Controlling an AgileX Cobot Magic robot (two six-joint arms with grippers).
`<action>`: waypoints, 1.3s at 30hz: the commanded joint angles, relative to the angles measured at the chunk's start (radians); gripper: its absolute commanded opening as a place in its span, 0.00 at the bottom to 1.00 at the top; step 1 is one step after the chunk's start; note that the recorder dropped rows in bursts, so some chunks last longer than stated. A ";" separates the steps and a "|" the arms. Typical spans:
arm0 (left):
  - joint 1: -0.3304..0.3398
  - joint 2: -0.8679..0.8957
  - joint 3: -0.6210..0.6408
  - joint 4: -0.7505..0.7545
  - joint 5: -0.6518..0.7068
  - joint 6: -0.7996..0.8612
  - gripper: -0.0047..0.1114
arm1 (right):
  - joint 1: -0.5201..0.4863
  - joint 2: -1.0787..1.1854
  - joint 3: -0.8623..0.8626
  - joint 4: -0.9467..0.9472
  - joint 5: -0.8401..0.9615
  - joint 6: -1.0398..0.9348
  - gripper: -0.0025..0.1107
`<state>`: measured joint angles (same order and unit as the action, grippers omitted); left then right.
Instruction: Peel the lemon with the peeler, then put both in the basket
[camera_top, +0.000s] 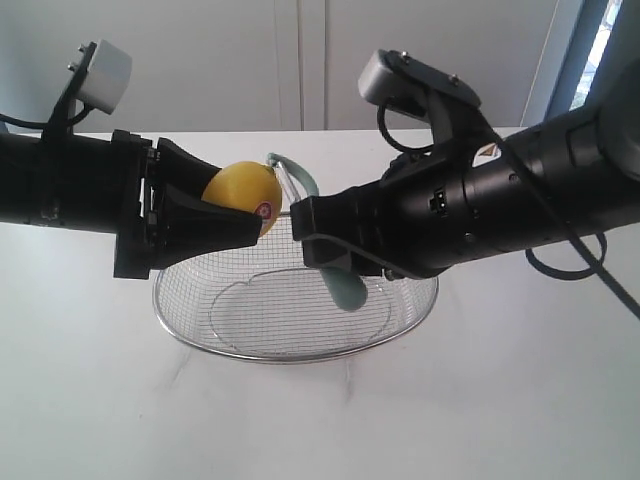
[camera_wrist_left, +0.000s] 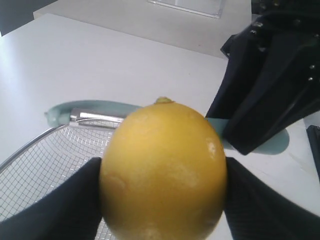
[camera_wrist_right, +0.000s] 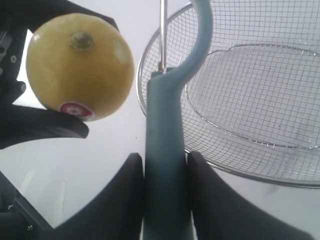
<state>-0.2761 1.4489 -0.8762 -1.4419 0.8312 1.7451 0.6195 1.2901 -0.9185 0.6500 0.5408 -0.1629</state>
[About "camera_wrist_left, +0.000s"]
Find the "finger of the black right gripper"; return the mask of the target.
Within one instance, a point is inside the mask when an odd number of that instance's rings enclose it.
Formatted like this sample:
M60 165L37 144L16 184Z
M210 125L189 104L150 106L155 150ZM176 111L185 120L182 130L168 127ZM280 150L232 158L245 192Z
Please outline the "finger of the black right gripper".
M265 51L241 36L227 59L206 117L226 120L222 137L241 154L320 109L320 36L278 33Z
M320 178L320 127L310 125L307 129L307 136L313 155L315 168L317 171L318 178Z

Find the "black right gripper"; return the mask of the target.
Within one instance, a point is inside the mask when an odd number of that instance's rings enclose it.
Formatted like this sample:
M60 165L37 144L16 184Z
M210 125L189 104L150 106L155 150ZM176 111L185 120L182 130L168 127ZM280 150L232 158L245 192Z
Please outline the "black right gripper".
M320 35L320 2L318 0L254 0L252 23L237 34L232 34L221 47L229 58L232 43L240 37L248 38L265 51L274 35L298 32Z

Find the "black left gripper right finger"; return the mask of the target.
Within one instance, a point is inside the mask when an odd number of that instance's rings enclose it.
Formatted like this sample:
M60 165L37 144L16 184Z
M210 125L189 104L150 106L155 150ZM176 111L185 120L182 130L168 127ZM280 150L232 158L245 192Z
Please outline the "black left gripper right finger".
M319 216L289 201L227 157L224 207L235 240L318 240Z

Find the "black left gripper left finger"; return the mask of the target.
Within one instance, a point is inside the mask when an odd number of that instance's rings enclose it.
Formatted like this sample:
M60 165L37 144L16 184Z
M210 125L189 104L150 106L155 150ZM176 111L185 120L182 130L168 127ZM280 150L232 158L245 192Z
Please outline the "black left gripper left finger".
M0 224L2 240L93 240L102 220L101 158L90 159L63 184Z

